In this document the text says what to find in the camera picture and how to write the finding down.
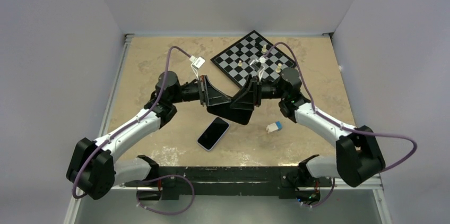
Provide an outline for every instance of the cable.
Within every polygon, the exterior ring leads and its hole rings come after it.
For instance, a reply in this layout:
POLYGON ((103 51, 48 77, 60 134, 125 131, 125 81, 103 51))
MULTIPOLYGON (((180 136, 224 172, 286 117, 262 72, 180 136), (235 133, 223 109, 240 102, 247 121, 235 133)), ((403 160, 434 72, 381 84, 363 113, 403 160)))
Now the cable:
MULTIPOLYGON (((409 159, 417 151, 417 142, 413 138, 411 138, 409 136, 398 135, 398 134, 390 134, 390 133, 374 133, 374 132, 365 132, 365 131, 355 130, 355 129, 352 129, 352 128, 344 127, 341 124, 337 123, 336 121, 334 121, 334 120, 328 118, 327 116, 325 116, 324 114, 322 114, 319 110, 316 109, 316 105, 314 103, 313 95, 311 94, 311 92, 309 91, 308 87, 306 86, 305 79, 304 79, 303 74, 302 74, 301 69, 300 69, 300 64, 298 63, 297 58, 294 55, 294 52, 292 51, 291 47, 289 47, 285 42, 277 42, 277 43, 275 43, 273 46, 271 46, 267 50, 267 52, 263 55, 263 57, 266 58, 267 55, 269 53, 271 53, 272 49, 274 49, 277 45, 284 45, 289 50, 289 52, 291 52, 291 55, 294 58, 295 64, 297 66, 301 82, 303 83, 303 87, 305 88, 306 93, 308 94, 309 98, 311 99, 311 106, 313 107, 314 112, 318 114, 318 116, 320 116, 324 120, 328 121, 329 123, 340 127, 342 130, 345 130, 345 131, 348 131, 348 132, 352 132, 352 133, 356 133, 356 134, 360 134, 360 135, 370 135, 370 136, 380 136, 380 137, 394 137, 394 138, 399 138, 399 139, 405 139, 405 140, 410 141, 412 143, 412 149, 411 149, 410 152, 408 152, 408 154, 406 154, 399 161, 397 161, 397 162, 391 164, 390 166, 384 168, 381 171, 381 173, 382 172, 386 172, 388 170, 391 170, 392 168, 394 168, 394 167, 400 165, 401 163, 405 162, 407 159, 409 159)), ((313 207, 319 206, 323 202, 325 202, 325 200, 327 200, 330 197, 331 193, 333 192, 333 189, 334 189, 334 179, 333 179, 333 187, 331 188, 331 190, 328 193, 328 195, 323 200, 321 200, 318 204, 314 205, 313 207)))
POLYGON ((84 172, 84 170, 86 169, 86 167, 88 166, 88 164, 91 162, 91 160, 94 158, 94 156, 108 143, 111 142, 111 140, 113 140, 116 136, 118 136, 120 133, 122 133, 123 131, 125 131, 126 129, 128 129, 129 127, 133 126, 134 124, 136 124, 138 121, 142 120, 143 118, 145 118, 149 113, 151 113, 153 111, 153 109, 155 108, 155 106, 158 104, 159 100, 161 99, 162 93, 164 92, 164 86, 166 85, 166 79, 167 79, 167 72, 169 71, 169 60, 170 60, 170 54, 172 53, 173 49, 177 49, 180 52, 182 52, 184 55, 186 55, 187 57, 191 57, 190 54, 188 54, 187 52, 185 52, 184 50, 182 50, 180 47, 178 46, 172 46, 169 48, 169 50, 167 51, 167 58, 166 58, 166 68, 164 70, 164 76, 162 78, 162 85, 161 85, 161 90, 159 91, 158 96, 156 97, 155 102, 152 104, 152 106, 149 108, 149 110, 147 112, 145 112, 141 117, 139 117, 138 119, 133 120, 132 122, 126 124, 125 126, 123 126, 122 128, 118 129, 116 132, 112 133, 112 135, 107 138, 104 142, 102 142, 90 155, 89 157, 86 159, 86 161, 83 163, 83 165, 81 166, 80 170, 78 171, 78 174, 76 174, 75 180, 73 182, 73 187, 72 187, 72 196, 75 199, 80 199, 82 197, 86 196, 86 193, 83 193, 81 195, 77 195, 76 194, 76 188, 78 187, 78 183, 80 182, 80 178, 81 178, 81 174, 84 172))
POLYGON ((160 181, 160 180, 162 180, 162 179, 169 178, 169 177, 172 177, 172 176, 173 176, 173 177, 178 177, 178 178, 181 178, 181 179, 185 180, 185 181, 189 184, 189 186, 191 187, 192 198, 191 198, 191 201, 189 202, 189 204, 188 204, 185 208, 183 208, 183 209, 181 209, 181 210, 179 210, 179 211, 176 211, 176 212, 163 212, 163 211, 158 211, 158 210, 149 208, 149 207, 147 207, 146 205, 143 205, 143 204, 141 203, 141 201, 139 201, 139 197, 138 197, 138 194, 137 194, 137 192, 136 192, 137 206, 140 206, 140 207, 142 207, 142 208, 144 208, 144 209, 146 209, 146 210, 148 210, 148 211, 151 211, 151 212, 154 212, 154 213, 157 213, 157 214, 169 215, 169 216, 177 215, 177 214, 180 214, 180 213, 183 213, 183 212, 187 211, 187 209, 189 209, 189 208, 191 207, 192 203, 194 203, 194 199, 195 199, 195 191, 194 191, 194 185, 193 185, 193 184, 191 183, 191 181, 189 181, 186 177, 181 176, 181 175, 164 175, 164 176, 158 177, 158 178, 153 179, 153 180, 144 180, 144 181, 141 181, 141 182, 138 182, 138 183, 141 183, 141 184, 149 184, 149 183, 153 183, 153 182, 156 182, 156 181, 160 181))

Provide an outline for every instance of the white chess piece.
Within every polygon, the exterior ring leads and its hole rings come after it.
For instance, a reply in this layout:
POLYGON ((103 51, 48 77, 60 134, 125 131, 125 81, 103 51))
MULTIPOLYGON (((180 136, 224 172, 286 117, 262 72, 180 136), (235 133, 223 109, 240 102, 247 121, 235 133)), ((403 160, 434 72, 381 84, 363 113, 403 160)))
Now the white chess piece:
POLYGON ((280 73, 281 72, 281 66, 282 66, 282 64, 278 63, 278 66, 275 69, 275 73, 280 73))

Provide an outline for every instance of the chessboard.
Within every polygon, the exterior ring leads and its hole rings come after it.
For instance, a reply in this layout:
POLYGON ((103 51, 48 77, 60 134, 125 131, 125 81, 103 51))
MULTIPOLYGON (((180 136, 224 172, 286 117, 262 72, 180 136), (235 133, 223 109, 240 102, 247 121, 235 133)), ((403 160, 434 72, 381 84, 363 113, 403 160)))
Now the chessboard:
MULTIPOLYGON (((269 49, 273 44, 254 30, 214 56, 211 61, 241 88, 249 75, 256 76, 256 71, 249 64, 253 59, 263 55, 261 50, 265 45, 266 49, 269 49)), ((295 67, 294 60, 275 47, 267 56, 263 79, 269 81, 277 79, 279 75, 275 69, 278 64, 281 64, 281 69, 295 67)))

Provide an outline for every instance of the beige tabletop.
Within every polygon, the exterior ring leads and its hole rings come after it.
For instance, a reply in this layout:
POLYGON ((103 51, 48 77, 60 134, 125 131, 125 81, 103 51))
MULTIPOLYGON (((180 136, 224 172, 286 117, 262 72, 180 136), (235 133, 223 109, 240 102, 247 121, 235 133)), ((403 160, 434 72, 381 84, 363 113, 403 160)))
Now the beige tabletop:
MULTIPOLYGON (((220 91, 233 95, 239 88, 223 74, 210 58, 240 37, 135 37, 123 67, 109 131, 119 127, 150 99, 158 76, 163 72, 166 54, 176 45, 194 56, 206 59, 200 74, 208 75, 220 91)), ((306 83, 317 106, 345 123, 354 124, 331 41, 328 37, 268 37, 286 42, 295 52, 306 83)), ((286 54, 289 52, 280 47, 286 54)), ((195 78, 188 58, 177 50, 171 55, 169 69, 180 83, 195 78)), ((214 120, 200 102, 176 104, 172 121, 131 147, 121 159, 145 154, 161 166, 283 166, 297 165, 314 154, 334 155, 334 148, 310 129, 284 118, 278 100, 263 100, 248 125, 230 122, 230 128, 212 151, 200 148, 196 140, 214 120), (283 129, 267 134, 268 124, 280 121, 283 129)))

